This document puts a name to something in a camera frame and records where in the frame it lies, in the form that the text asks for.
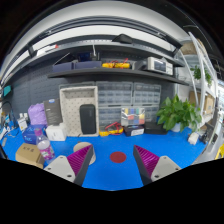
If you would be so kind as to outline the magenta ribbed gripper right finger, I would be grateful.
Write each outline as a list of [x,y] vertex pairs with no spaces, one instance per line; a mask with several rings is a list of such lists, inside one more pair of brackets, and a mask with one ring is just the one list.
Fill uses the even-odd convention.
[[168,156],[159,157],[137,145],[133,148],[133,156],[143,185],[148,185],[180,170],[180,167]]

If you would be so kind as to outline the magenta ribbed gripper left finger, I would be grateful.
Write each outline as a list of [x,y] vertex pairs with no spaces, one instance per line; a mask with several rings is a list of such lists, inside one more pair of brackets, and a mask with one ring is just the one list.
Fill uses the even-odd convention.
[[84,182],[92,156],[93,145],[90,144],[73,152],[69,156],[58,156],[44,170],[81,186]]

